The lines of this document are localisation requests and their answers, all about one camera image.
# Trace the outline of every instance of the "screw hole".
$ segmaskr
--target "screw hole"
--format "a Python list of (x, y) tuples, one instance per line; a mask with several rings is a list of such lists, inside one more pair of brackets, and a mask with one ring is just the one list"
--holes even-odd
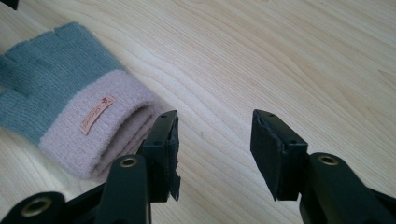
[(318, 160), (326, 165), (338, 165), (338, 160), (330, 156), (319, 156)]
[(49, 197), (41, 197), (32, 200), (26, 204), (21, 211), (23, 217), (33, 217), (47, 210), (52, 204), (52, 199)]
[(135, 158), (125, 158), (122, 161), (120, 161), (120, 167), (131, 167), (131, 166), (135, 166), (137, 164), (137, 159)]

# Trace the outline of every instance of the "glove label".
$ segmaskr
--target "glove label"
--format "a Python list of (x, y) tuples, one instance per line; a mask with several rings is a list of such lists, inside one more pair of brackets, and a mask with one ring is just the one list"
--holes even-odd
[(116, 102), (116, 98), (112, 97), (111, 95), (105, 96), (99, 103), (93, 107), (90, 113), (85, 117), (82, 121), (79, 128), (81, 131), (87, 135), (90, 132), (90, 128), (95, 123), (95, 121), (99, 118), (99, 116), (106, 110), (110, 105)]

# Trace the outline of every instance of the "wooden surface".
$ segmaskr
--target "wooden surface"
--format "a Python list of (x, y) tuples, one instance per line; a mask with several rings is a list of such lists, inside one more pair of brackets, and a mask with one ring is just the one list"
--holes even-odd
[[(0, 4), (0, 52), (69, 21), (178, 110), (180, 199), (154, 204), (154, 223), (302, 223), (249, 152), (255, 108), (396, 196), (395, 1), (21, 0)], [(34, 193), (96, 185), (5, 129), (0, 165), (0, 218)]]

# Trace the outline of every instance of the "blue knitted glove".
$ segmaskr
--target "blue knitted glove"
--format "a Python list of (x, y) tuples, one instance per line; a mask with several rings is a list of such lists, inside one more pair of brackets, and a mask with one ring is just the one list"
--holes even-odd
[(74, 175), (106, 173), (156, 119), (151, 92), (72, 22), (0, 55), (0, 125)]
[(38, 144), (67, 102), (121, 66), (75, 22), (24, 41), (0, 57), (0, 125)]

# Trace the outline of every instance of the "glove cuff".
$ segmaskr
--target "glove cuff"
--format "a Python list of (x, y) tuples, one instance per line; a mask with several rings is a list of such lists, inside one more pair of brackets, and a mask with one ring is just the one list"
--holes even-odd
[(155, 119), (149, 89), (114, 70), (68, 102), (39, 147), (68, 172), (90, 178), (105, 172), (119, 155), (137, 150)]

